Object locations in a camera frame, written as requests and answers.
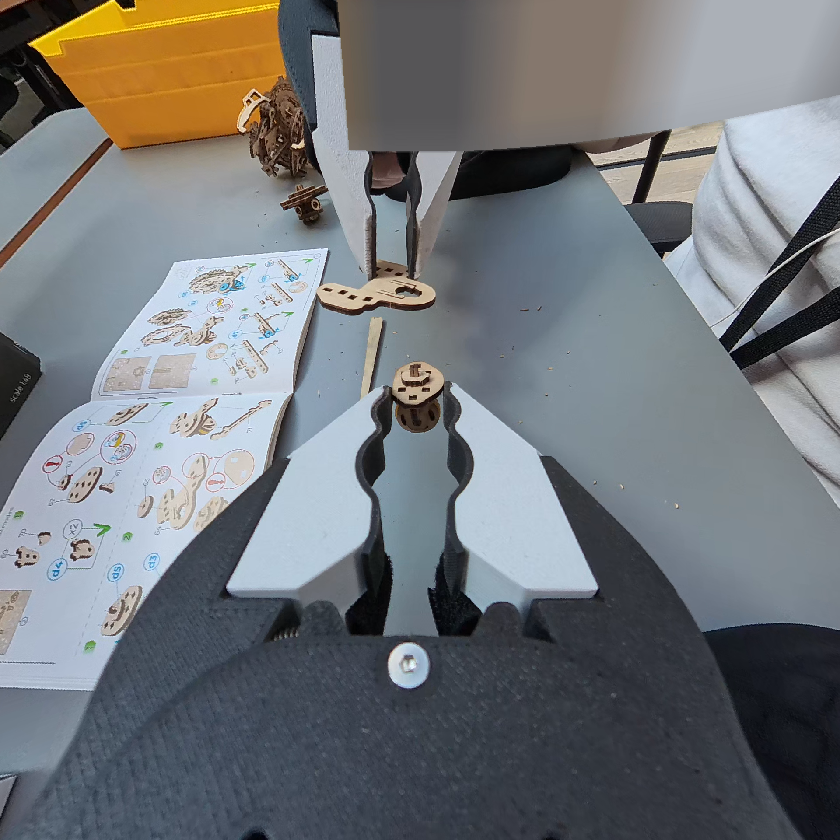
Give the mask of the yellow plastic bin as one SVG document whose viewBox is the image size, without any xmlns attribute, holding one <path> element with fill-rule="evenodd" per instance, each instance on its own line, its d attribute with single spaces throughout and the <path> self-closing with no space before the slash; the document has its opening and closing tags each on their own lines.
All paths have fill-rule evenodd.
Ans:
<svg viewBox="0 0 840 840">
<path fill-rule="evenodd" d="M 30 45 L 120 149 L 211 138 L 284 74 L 279 4 L 107 2 Z"/>
</svg>

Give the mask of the person in white shirt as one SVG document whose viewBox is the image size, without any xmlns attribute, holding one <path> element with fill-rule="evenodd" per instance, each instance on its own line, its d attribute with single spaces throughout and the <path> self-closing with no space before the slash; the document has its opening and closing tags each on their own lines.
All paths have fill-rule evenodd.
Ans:
<svg viewBox="0 0 840 840">
<path fill-rule="evenodd" d="M 692 236 L 665 260 L 720 337 L 776 266 L 838 222 L 802 226 L 838 184 L 839 97 L 724 123 L 694 204 Z M 835 503 L 839 501 L 838 321 L 744 372 Z"/>
</svg>

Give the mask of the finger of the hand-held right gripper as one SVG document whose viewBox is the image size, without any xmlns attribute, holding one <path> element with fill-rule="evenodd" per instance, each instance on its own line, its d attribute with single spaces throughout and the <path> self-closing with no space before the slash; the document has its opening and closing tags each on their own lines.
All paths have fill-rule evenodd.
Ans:
<svg viewBox="0 0 840 840">
<path fill-rule="evenodd" d="M 372 154 L 349 142 L 341 40 L 311 36 L 317 126 L 313 147 L 349 247 L 368 279 L 376 272 L 376 212 L 371 199 Z"/>
<path fill-rule="evenodd" d="M 406 267 L 420 277 L 444 219 L 462 151 L 412 152 L 406 185 Z"/>
</svg>

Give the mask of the black product box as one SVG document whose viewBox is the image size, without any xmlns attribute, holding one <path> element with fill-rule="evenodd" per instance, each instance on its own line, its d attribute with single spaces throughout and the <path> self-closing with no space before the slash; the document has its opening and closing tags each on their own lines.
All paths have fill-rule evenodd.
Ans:
<svg viewBox="0 0 840 840">
<path fill-rule="evenodd" d="M 5 435 L 40 376 L 38 356 L 1 333 L 1 437 Z"/>
</svg>

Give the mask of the small wooden gear part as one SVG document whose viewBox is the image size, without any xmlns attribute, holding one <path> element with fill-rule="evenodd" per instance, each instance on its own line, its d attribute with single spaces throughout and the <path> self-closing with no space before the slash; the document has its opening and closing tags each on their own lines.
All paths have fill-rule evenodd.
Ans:
<svg viewBox="0 0 840 840">
<path fill-rule="evenodd" d="M 322 214 L 322 205 L 319 198 L 327 191 L 328 187 L 325 184 L 303 185 L 298 183 L 296 189 L 288 195 L 285 201 L 280 203 L 280 208 L 284 212 L 294 210 L 304 224 L 314 224 Z"/>
</svg>

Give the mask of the black chair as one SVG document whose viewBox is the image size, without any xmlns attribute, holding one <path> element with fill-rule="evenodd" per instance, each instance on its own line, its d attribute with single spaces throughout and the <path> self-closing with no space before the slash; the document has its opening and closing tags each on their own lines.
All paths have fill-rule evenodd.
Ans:
<svg viewBox="0 0 840 840">
<path fill-rule="evenodd" d="M 681 201 L 648 202 L 658 165 L 671 131 L 657 133 L 649 142 L 633 201 L 625 209 L 647 241 L 663 257 L 691 235 L 693 205 Z"/>
</svg>

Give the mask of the open instruction booklet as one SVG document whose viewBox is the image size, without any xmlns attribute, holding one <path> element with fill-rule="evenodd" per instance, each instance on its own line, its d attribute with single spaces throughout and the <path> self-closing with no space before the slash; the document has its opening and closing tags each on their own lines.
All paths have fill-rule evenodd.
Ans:
<svg viewBox="0 0 840 840">
<path fill-rule="evenodd" d="M 174 263 L 2 508 L 3 688 L 92 690 L 163 573 L 270 465 L 328 258 Z"/>
</svg>

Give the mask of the thin wooden stick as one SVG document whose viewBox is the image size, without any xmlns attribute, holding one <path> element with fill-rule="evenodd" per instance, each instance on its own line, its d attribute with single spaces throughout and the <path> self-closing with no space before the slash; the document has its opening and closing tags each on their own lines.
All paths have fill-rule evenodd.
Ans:
<svg viewBox="0 0 840 840">
<path fill-rule="evenodd" d="M 364 399 L 371 391 L 377 364 L 378 355 L 382 341 L 384 319 L 372 317 L 369 324 L 369 332 L 364 354 L 364 364 L 361 377 L 360 399 Z"/>
</svg>

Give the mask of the small wooden wheel assembly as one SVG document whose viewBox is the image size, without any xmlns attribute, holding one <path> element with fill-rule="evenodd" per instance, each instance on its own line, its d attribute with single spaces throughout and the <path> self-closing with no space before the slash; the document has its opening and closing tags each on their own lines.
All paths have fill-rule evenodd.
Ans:
<svg viewBox="0 0 840 840">
<path fill-rule="evenodd" d="M 437 424 L 441 409 L 443 373 L 426 362 L 413 361 L 399 368 L 392 384 L 395 419 L 406 431 L 422 434 Z"/>
</svg>

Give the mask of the wooden model plate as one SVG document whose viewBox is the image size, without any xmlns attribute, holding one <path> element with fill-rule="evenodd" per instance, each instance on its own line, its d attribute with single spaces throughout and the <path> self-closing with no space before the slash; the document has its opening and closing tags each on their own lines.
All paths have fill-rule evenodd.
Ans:
<svg viewBox="0 0 840 840">
<path fill-rule="evenodd" d="M 361 288 L 325 282 L 318 288 L 317 297 L 326 309 L 354 316 L 377 308 L 426 309 L 435 303 L 436 292 L 410 278 L 405 266 L 379 259 L 375 277 Z"/>
</svg>

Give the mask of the large wooden gear model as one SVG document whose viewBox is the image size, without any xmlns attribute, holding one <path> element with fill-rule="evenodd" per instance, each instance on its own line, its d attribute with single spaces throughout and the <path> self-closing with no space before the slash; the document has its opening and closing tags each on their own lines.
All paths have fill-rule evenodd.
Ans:
<svg viewBox="0 0 840 840">
<path fill-rule="evenodd" d="M 251 89 L 246 94 L 237 130 L 248 136 L 250 155 L 268 176 L 277 176 L 282 169 L 291 176 L 305 174 L 308 157 L 303 110 L 284 76 L 278 77 L 267 93 Z"/>
</svg>

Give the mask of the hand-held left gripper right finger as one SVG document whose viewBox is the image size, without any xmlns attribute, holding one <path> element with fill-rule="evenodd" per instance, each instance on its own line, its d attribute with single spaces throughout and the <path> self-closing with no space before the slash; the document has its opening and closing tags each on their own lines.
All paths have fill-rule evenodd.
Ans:
<svg viewBox="0 0 840 840">
<path fill-rule="evenodd" d="M 448 469 L 444 578 L 480 610 L 508 602 L 589 599 L 595 577 L 537 449 L 458 385 L 447 382 Z"/>
</svg>

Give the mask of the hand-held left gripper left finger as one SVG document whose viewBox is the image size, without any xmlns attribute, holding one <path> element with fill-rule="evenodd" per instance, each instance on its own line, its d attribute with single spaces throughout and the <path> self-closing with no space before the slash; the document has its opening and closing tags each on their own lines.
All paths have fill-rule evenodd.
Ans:
<svg viewBox="0 0 840 840">
<path fill-rule="evenodd" d="M 385 467 L 391 412 L 391 388 L 376 388 L 291 453 L 229 594 L 328 601 L 341 613 L 377 595 L 385 556 L 372 486 Z"/>
</svg>

